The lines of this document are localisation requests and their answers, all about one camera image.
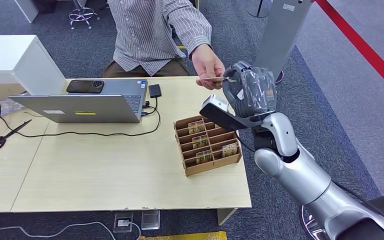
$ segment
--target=wooden organizer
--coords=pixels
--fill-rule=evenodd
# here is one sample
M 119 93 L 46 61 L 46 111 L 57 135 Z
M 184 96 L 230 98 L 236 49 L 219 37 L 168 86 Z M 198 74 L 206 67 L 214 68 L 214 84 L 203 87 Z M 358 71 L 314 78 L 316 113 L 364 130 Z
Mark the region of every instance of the wooden organizer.
M 205 131 L 189 134 L 188 124 L 200 120 L 204 121 Z M 203 116 L 193 116 L 178 120 L 174 123 L 174 130 L 186 176 L 238 163 L 241 160 L 241 147 L 235 132 L 216 126 L 214 122 Z M 205 134 L 208 134 L 209 145 L 193 149 L 192 138 Z M 223 146 L 233 143 L 237 143 L 237 154 L 223 157 Z M 196 154 L 207 150 L 212 150 L 211 160 L 197 164 Z

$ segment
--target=man's hand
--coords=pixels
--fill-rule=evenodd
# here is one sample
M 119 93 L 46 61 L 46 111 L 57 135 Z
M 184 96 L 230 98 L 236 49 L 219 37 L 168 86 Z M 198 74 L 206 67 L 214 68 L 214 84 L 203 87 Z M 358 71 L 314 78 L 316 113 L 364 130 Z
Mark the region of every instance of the man's hand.
M 199 45 L 192 52 L 192 63 L 200 79 L 220 77 L 225 72 L 225 66 L 207 44 Z M 221 89 L 221 83 L 196 80 L 196 84 L 209 90 Z

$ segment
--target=power outlet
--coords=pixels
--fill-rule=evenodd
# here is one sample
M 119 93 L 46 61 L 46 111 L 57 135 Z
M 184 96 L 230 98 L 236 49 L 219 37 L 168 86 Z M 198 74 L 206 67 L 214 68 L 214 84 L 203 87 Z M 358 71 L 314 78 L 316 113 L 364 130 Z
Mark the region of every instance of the power outlet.
M 112 231 L 114 233 L 130 233 L 132 231 L 132 225 L 126 223 L 125 220 L 133 222 L 132 211 L 116 212 L 115 219 L 114 219 L 114 228 L 112 229 Z

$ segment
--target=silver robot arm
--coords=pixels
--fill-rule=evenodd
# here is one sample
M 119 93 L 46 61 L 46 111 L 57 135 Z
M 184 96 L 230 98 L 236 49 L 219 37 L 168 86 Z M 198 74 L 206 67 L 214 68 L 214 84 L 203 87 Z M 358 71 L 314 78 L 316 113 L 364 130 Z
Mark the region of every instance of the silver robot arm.
M 254 154 L 255 163 L 305 206 L 330 239 L 384 239 L 384 217 L 349 197 L 332 182 L 296 139 L 287 116 L 273 113 L 263 120 L 262 126 L 274 135 L 280 155 L 270 148 L 260 148 Z M 296 158 L 285 162 L 282 157 L 290 157 L 291 152 L 283 152 L 292 149 L 296 149 L 293 153 Z
M 270 96 L 276 96 L 276 92 L 271 92 L 274 90 L 273 76 L 267 78 L 265 71 L 241 61 L 229 68 L 224 77 L 231 77 L 235 72 L 241 72 L 241 83 L 248 86 L 243 87 L 244 99 L 231 93 L 228 80 L 223 81 L 222 87 L 239 116 L 225 111 L 227 107 L 221 106 L 227 103 L 214 95 L 205 100 L 200 114 L 227 130 L 251 128 L 257 166 L 305 206 L 331 240 L 384 240 L 384 217 L 349 197 L 333 183 L 295 137 L 288 117 L 269 107 Z M 254 94 L 245 93 L 250 83 L 257 88 L 257 91 L 253 89 Z

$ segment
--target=floor socket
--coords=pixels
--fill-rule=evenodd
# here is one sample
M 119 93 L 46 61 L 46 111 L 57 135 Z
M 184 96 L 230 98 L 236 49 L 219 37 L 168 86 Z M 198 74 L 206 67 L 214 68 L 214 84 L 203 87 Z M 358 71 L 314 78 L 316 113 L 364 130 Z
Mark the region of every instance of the floor socket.
M 160 229 L 160 210 L 142 211 L 142 230 Z
M 128 226 L 121 226 L 123 220 L 129 220 L 133 223 L 133 212 L 132 211 L 119 211 L 115 213 L 114 233 L 130 233 L 132 231 L 132 224 Z

